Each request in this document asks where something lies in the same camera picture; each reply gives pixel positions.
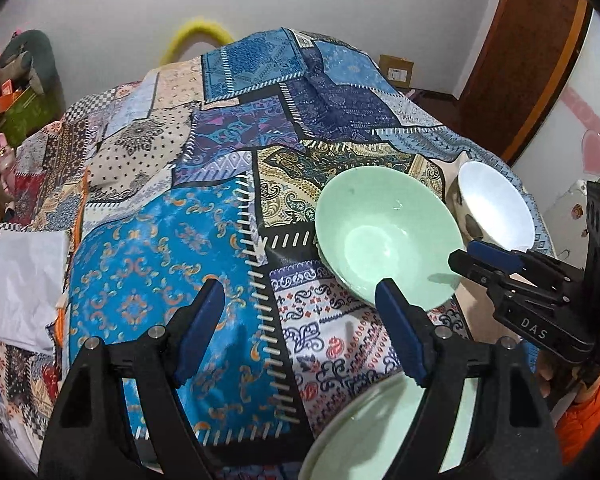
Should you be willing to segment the operator's right hand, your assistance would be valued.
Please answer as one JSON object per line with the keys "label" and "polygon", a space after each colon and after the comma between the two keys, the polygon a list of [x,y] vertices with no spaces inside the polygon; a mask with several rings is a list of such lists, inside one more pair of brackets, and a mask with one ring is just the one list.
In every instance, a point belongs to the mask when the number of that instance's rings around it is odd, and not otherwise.
{"label": "operator's right hand", "polygon": [[[556,377],[565,375],[567,372],[576,377],[579,367],[569,366],[553,353],[541,350],[535,362],[535,377],[539,383],[541,396],[547,398],[552,391],[552,385],[556,382]],[[577,404],[588,402],[600,388],[600,372],[592,382],[579,382],[574,388],[576,396],[573,402]]]}

